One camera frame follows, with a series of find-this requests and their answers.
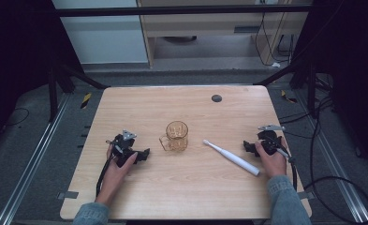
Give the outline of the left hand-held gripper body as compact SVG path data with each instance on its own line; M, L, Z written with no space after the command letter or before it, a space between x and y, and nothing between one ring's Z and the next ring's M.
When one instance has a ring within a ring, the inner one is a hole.
M107 141L112 146L111 153L117 158L116 164L118 167L122 167L135 153L140 155L140 151L132 149L136 137L136 134L124 129L112 141Z

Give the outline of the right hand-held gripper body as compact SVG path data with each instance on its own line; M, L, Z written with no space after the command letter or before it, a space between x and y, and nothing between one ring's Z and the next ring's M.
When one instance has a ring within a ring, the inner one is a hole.
M268 125L258 127L258 130L258 138L261 140L261 145L268 155L271 156L276 152L280 153L284 157L287 155L287 150L281 144L281 138L275 133L276 130L284 131L284 127Z

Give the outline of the person's right hand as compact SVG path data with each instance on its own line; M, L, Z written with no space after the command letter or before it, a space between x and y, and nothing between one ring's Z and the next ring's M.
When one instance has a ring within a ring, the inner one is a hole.
M255 142L255 147L260 155L265 173L270 177L287 174L286 158L280 153L268 155L260 142Z

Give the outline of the person's left hand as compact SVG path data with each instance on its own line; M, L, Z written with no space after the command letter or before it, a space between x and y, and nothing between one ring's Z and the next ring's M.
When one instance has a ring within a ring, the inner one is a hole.
M116 164L116 161L118 160L117 157L111 158L108 169L105 171L101 188L96 196L96 203L102 203L107 207L112 205L120 186L125 181L125 176L128 174L136 158L137 153L130 156L121 167Z

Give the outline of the white electric toothbrush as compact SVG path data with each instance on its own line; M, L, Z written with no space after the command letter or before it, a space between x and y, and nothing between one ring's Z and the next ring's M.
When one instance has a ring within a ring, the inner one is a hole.
M231 152L229 152L226 149L223 149L211 142L209 142L208 140L203 140L202 141L204 144L212 147L212 149L214 149L216 152L218 152L220 155L224 156L225 158L227 158L228 160L230 160L231 162L233 162L234 164L240 166L241 168L243 168L244 170L248 171L249 173L253 174L254 176L258 176L259 175L259 168L255 167L254 165L252 165L251 163L245 161L244 159L232 154Z

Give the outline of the amber glass cup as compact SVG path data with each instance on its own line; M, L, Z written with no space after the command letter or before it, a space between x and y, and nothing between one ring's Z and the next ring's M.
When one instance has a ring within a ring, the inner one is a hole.
M188 126L182 121L170 122L165 133L159 138L165 151L181 152L188 145Z

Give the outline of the yellow black striped tape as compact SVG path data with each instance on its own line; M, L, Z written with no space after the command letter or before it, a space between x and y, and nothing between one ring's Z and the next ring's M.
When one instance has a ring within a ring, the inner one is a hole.
M91 96L92 96L92 93L86 93L84 95L83 101L81 102L81 109L85 109L87 107Z
M286 101L288 101L290 103L297 103L298 102L296 98L290 97L285 90L281 90L281 96L282 96L282 98L284 98Z

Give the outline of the black metal stand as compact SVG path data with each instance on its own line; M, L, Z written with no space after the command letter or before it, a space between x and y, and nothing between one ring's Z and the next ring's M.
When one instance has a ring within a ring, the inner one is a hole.
M267 86L283 76L292 73L293 76L289 82L289 86L293 89L307 87L307 110L313 118L316 117L316 67L309 59L295 59L291 64L274 73L271 77L260 82L255 82L255 85Z
M107 85L97 82L83 72L79 72L72 67L67 65L61 65L51 67L48 71L48 85L49 85L49 96L50 96L50 119L52 122L58 113L57 106L57 86L60 86L64 93L72 93L75 90L75 85L71 81L70 77L73 76L79 80L90 84L96 89L106 89Z

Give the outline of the white cabinet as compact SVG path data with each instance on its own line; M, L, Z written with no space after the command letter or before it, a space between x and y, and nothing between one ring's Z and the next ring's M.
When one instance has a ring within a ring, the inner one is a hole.
M56 9L136 8L136 0L52 0ZM139 16L63 17L82 65L147 63Z

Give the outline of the light wooden desk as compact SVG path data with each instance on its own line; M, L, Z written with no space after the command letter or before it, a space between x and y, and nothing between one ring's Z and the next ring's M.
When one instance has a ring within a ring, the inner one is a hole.
M136 0L140 7L300 5L312 0ZM250 34L261 62L270 64L283 36L298 35L305 12L144 15L140 18L147 39Z

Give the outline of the aluminium floor rail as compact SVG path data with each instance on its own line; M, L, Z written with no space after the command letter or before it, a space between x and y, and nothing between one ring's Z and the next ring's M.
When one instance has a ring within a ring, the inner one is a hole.
M15 217L21 203L25 196L32 180L37 172L37 168L40 165L43 156L48 150L52 137L58 128L62 117L66 111L67 104L70 101L70 94L63 94L61 101L57 106L57 113L54 118L46 126L34 153L30 157L16 187L12 191L7 203L3 207L0 213L0 225L10 225Z
M362 201L361 195L355 186L347 182L347 173L337 156L333 153L333 149L325 133L322 131L320 124L311 115L307 116L307 120L315 130L315 141L317 146L325 158L331 174L335 176L334 181L337 183L354 221L357 223L368 221L368 210L366 209L366 205Z

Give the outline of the black horizontal frame bar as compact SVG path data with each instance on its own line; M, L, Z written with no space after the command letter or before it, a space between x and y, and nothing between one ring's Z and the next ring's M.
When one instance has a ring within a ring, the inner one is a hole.
M137 16L137 15L180 15L216 13L264 13L264 12L306 12L313 5L229 5L229 6L177 6L177 7L112 7L55 9L60 17L93 16Z

